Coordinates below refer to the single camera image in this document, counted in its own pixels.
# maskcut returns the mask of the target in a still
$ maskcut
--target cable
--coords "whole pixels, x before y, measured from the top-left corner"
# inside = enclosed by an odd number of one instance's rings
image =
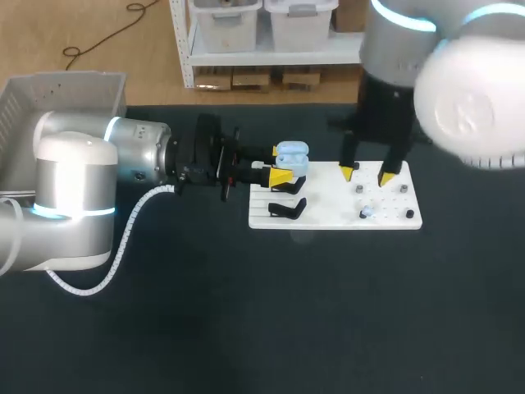
[[[127,30],[131,26],[136,25],[137,23],[139,23],[140,20],[142,18],[144,18],[144,16],[146,15],[146,11],[148,10],[148,8],[150,8],[151,6],[154,6],[158,2],[160,2],[160,0],[153,0],[151,3],[149,3],[146,6],[144,4],[139,3],[139,2],[133,2],[131,4],[128,4],[126,6],[126,11],[129,11],[129,12],[141,12],[140,16],[135,21],[133,21],[133,22],[129,23],[128,25],[124,26],[123,28],[117,30],[115,33],[111,33],[105,39],[101,39],[95,45],[93,45],[92,47],[86,49],[85,51],[81,51],[79,47],[67,47],[67,48],[64,48],[62,50],[62,54],[64,56],[66,56],[66,57],[73,57],[71,59],[71,61],[69,62],[69,64],[66,66],[66,71],[68,71],[70,69],[71,65],[74,62],[76,62],[76,60],[79,57],[81,57],[82,55],[85,55],[86,53],[89,53],[89,52],[93,51],[96,47],[98,47],[99,45],[105,43],[109,39],[115,37],[117,34],[122,33],[124,30]]]
[[[24,221],[24,213],[22,212],[22,207],[15,199],[8,199],[7,197],[2,197],[0,199],[0,204],[2,203],[11,203],[16,216],[16,229],[13,234],[13,242],[11,243],[11,251],[7,256],[5,264],[0,268],[0,277],[9,271],[12,265],[15,263],[18,254],[20,253],[20,248],[22,246],[22,223]]]
[[[146,193],[139,202],[135,205],[133,208],[133,211],[131,211],[130,218],[128,219],[128,223],[126,224],[126,228],[124,229],[124,234],[122,235],[121,244],[118,247],[118,251],[116,252],[115,259],[113,260],[113,264],[111,268],[109,269],[109,272],[107,273],[106,277],[95,287],[88,290],[81,290],[77,289],[71,285],[68,285],[65,283],[54,271],[46,270],[46,273],[55,281],[56,284],[58,284],[62,289],[65,291],[74,294],[76,296],[86,297],[86,296],[92,296],[93,294],[97,294],[101,290],[103,290],[109,282],[113,279],[115,276],[116,270],[118,269],[122,256],[124,255],[124,251],[126,250],[126,245],[128,242],[128,239],[130,238],[131,230],[133,229],[133,224],[135,223],[135,219],[137,216],[139,216],[139,212],[152,197],[155,195],[160,195],[161,193],[175,193],[175,187],[174,186],[159,186],[154,189],[151,189],[148,193]]]

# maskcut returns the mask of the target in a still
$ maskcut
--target cardboard box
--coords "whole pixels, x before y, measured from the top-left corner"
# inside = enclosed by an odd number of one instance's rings
[[[236,67],[233,70],[233,90],[267,93],[270,91],[270,67]]]
[[[231,67],[199,67],[195,69],[194,86],[199,90],[231,90]]]
[[[312,90],[321,83],[321,69],[316,66],[288,66],[282,73],[285,89]]]
[[[339,0],[334,27],[339,33],[364,31],[370,0]]]

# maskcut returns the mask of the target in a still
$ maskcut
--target black power cord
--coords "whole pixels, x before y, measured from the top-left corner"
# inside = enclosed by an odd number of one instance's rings
[[[64,48],[64,50],[62,50],[62,54],[64,56],[66,56],[66,57],[72,57],[71,61],[66,66],[66,71],[68,71],[70,69],[71,65],[74,62],[76,62],[76,60],[79,57],[81,57],[82,55],[85,55],[86,53],[89,53],[89,52],[93,51],[96,47],[98,47],[99,45],[105,43],[109,39],[115,37],[117,34],[122,33],[124,30],[127,30],[131,26],[136,25],[137,23],[139,23],[140,20],[142,18],[144,18],[144,16],[146,15],[146,11],[148,10],[148,8],[150,8],[151,6],[154,6],[155,4],[157,4],[160,1],[161,0],[153,0],[151,3],[149,3],[146,6],[144,4],[139,3],[139,2],[133,2],[131,4],[128,4],[126,6],[126,10],[129,11],[129,12],[140,12],[139,17],[135,21],[129,23],[126,26],[124,26],[122,29],[117,30],[115,33],[111,33],[105,39],[101,39],[95,45],[93,45],[92,47],[86,49],[85,51],[81,51],[79,47],[67,47],[67,48]]]

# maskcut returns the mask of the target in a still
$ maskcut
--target white spiral cable wrap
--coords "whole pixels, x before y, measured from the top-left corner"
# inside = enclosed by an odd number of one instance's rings
[[[13,242],[11,243],[11,251],[7,256],[7,260],[4,265],[0,268],[0,277],[9,271],[12,265],[15,263],[18,254],[20,253],[20,247],[22,246],[22,224],[24,222],[24,214],[22,212],[22,207],[18,204],[18,201],[15,199],[8,199],[7,197],[0,198],[0,204],[11,203],[13,209],[15,210],[16,216],[16,227],[13,232]]]
[[[46,273],[48,273],[48,275],[62,289],[70,292],[71,294],[74,294],[75,296],[81,296],[81,297],[92,296],[102,291],[109,284],[109,282],[113,279],[113,277],[115,276],[116,270],[121,264],[122,256],[124,255],[124,251],[126,250],[126,245],[131,235],[131,230],[133,229],[133,224],[135,223],[135,219],[137,218],[137,216],[139,216],[140,210],[142,209],[144,204],[148,202],[148,200],[150,200],[155,195],[160,195],[161,193],[175,193],[175,187],[174,186],[159,186],[154,189],[151,189],[135,205],[135,207],[133,208],[133,211],[131,212],[130,218],[128,219],[128,223],[126,224],[124,234],[122,235],[121,244],[118,247],[118,251],[116,252],[115,259],[113,260],[113,264],[111,268],[109,269],[109,272],[107,273],[106,277],[100,282],[100,284],[93,287],[92,289],[81,290],[81,289],[77,289],[65,283],[61,278],[58,277],[58,275],[54,271],[51,271],[48,269],[46,270]]]

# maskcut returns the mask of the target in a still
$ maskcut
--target white fixture plate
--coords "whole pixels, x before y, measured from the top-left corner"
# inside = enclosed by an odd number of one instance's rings
[[[417,230],[422,226],[418,199],[409,165],[403,162],[398,176],[385,186],[377,184],[382,162],[359,162],[351,182],[346,182],[338,162],[310,162],[306,182],[297,195],[271,191],[259,185],[250,186],[249,226],[272,230]],[[260,168],[261,162],[253,162]],[[359,194],[357,186],[363,186]],[[406,185],[406,193],[401,186]],[[268,204],[278,203],[293,208],[303,198],[307,206],[297,220],[272,217]],[[374,214],[361,219],[368,206]],[[413,218],[406,218],[409,210]]]

